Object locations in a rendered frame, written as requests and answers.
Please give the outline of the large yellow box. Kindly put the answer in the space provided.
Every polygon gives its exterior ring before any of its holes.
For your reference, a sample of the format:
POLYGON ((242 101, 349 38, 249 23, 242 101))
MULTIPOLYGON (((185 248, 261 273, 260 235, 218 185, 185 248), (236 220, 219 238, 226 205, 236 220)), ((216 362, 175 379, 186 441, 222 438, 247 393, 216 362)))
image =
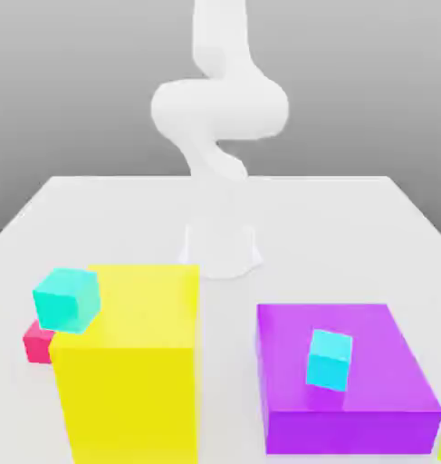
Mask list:
POLYGON ((193 265, 94 265, 101 310, 49 351, 73 464, 197 464, 193 265))

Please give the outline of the small cyan cube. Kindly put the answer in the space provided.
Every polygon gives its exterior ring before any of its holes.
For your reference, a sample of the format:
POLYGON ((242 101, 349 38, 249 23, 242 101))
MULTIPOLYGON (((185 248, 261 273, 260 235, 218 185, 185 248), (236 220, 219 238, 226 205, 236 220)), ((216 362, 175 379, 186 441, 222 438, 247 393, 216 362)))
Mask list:
POLYGON ((352 355, 352 337, 314 329, 308 353, 306 383, 345 392, 352 355))

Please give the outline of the small pink cube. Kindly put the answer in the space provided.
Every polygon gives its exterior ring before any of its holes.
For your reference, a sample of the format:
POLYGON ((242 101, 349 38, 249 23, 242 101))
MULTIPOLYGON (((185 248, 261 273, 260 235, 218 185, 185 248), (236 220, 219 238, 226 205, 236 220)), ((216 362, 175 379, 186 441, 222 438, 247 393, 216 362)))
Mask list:
POLYGON ((29 363, 50 364, 49 345, 55 331, 42 329, 34 320, 23 336, 24 348, 29 363))

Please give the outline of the large purple box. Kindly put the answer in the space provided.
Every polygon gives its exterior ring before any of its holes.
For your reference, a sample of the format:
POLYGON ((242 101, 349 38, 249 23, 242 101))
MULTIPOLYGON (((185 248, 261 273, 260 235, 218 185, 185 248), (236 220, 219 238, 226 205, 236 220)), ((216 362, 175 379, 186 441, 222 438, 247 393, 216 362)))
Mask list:
POLYGON ((267 454, 428 454, 441 406, 384 304, 260 304, 256 352, 267 454), (308 380, 316 331, 352 340, 347 387, 308 380))

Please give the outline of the small turquoise cube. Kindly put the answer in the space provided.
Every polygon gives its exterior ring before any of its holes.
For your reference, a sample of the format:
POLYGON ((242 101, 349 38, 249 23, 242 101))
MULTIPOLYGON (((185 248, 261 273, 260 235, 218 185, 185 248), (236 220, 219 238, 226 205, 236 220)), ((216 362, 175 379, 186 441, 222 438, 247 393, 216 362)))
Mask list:
POLYGON ((74 268, 54 270, 33 290, 42 329, 83 334, 101 310, 96 272, 74 268))

